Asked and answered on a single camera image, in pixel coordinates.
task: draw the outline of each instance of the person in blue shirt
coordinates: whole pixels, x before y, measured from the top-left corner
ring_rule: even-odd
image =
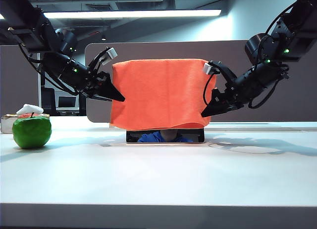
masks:
[[[166,129],[150,134],[143,134],[138,142],[193,142],[191,139],[177,134],[177,132],[178,129]]]

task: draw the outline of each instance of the orange towel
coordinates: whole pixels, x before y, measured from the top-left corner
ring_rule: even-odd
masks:
[[[125,96],[114,100],[113,126],[130,130],[198,129],[211,118],[203,118],[203,92],[210,77],[202,72],[202,59],[147,59],[116,63],[113,84]],[[206,91],[211,98],[214,76]]]

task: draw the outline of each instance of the black cable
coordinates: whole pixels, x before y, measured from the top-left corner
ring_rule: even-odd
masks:
[[[198,9],[198,8],[204,7],[204,6],[206,6],[206,5],[211,5],[211,4],[217,3],[217,2],[219,2],[219,1],[222,1],[222,0],[215,0],[215,1],[210,2],[210,3],[207,3],[207,4],[205,4],[205,5],[197,6],[197,7],[195,7],[194,9]]]
[[[205,88],[204,88],[203,98],[204,98],[204,102],[205,102],[206,105],[208,105],[208,103],[207,103],[207,101],[206,101],[206,96],[205,96],[205,95],[206,95],[206,90],[207,90],[207,86],[208,86],[210,80],[212,79],[213,75],[214,75],[214,73],[212,73],[212,74],[210,75],[210,77],[209,77],[209,79],[208,79],[208,81],[207,81],[207,83],[206,83],[206,85],[205,85]]]
[[[43,62],[42,60],[38,60],[38,59],[31,58],[31,56],[29,56],[28,59],[29,59],[31,62],[35,62],[35,63],[42,63],[42,62]]]
[[[258,104],[255,105],[255,106],[252,106],[252,101],[253,101],[254,99],[251,99],[250,102],[249,102],[249,104],[248,104],[248,107],[249,107],[250,109],[257,109],[257,108],[261,107],[261,106],[271,97],[271,95],[272,95],[273,92],[275,91],[275,88],[276,88],[276,86],[277,86],[277,84],[279,83],[280,80],[281,80],[281,79],[279,79],[279,80],[277,80],[277,81],[275,82],[273,88],[269,91],[269,93],[266,95],[266,97],[265,97],[260,103],[258,103]]]
[[[261,39],[261,41],[260,41],[260,43],[259,43],[259,45],[258,45],[257,59],[256,59],[255,65],[254,65],[254,69],[252,70],[252,72],[254,72],[255,74],[256,74],[256,71],[257,71],[257,68],[258,68],[258,63],[259,63],[259,62],[260,62],[260,63],[263,62],[263,59],[262,59],[262,57],[261,57],[261,55],[262,55],[262,48],[263,48],[262,45],[263,45],[264,41],[266,41],[269,37],[271,37],[271,35],[266,35],[266,36],[264,36],[264,37]]]
[[[290,8],[292,8],[294,6],[296,2],[294,2],[293,4],[291,4],[289,7],[287,7],[285,10],[283,10],[274,20],[273,22],[269,25],[268,29],[266,30],[265,34],[267,35],[270,31],[270,29],[272,28],[272,26],[275,24],[275,22],[285,13],[287,12]]]
[[[45,78],[45,80],[47,80],[48,82],[50,82],[54,87],[56,87],[57,89],[59,89],[59,90],[61,90],[61,91],[64,91],[64,92],[67,92],[67,93],[70,93],[70,94],[76,93],[76,92],[72,92],[72,91],[71,91],[70,89],[68,89],[67,87],[66,87],[67,90],[64,90],[62,87],[57,86],[54,82],[52,82],[49,78],[47,78],[47,77],[45,76],[45,74],[41,73],[41,72],[36,68],[36,66],[29,60],[29,57],[26,55],[25,51],[23,50],[22,45],[21,45],[21,44],[18,44],[18,46],[19,46],[19,48],[20,48],[22,54],[23,54],[24,57],[26,58],[26,60],[30,63],[30,65],[34,68],[34,70],[35,70],[37,73],[39,73],[41,76],[43,76],[43,77]]]
[[[63,82],[60,79],[58,79],[54,74],[52,74],[50,71],[46,71],[46,73],[55,81],[56,84],[62,87],[63,91],[71,95],[78,95],[78,91],[74,87],[73,87],[74,91],[72,91],[67,86],[65,86]]]
[[[96,69],[96,73],[99,71],[100,65],[101,65],[101,62],[99,62],[99,64],[98,64],[98,67]]]

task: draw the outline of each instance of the computer monitor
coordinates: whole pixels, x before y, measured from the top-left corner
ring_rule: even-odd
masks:
[[[75,107],[75,102],[76,102],[75,96],[59,96],[58,97],[59,108]]]

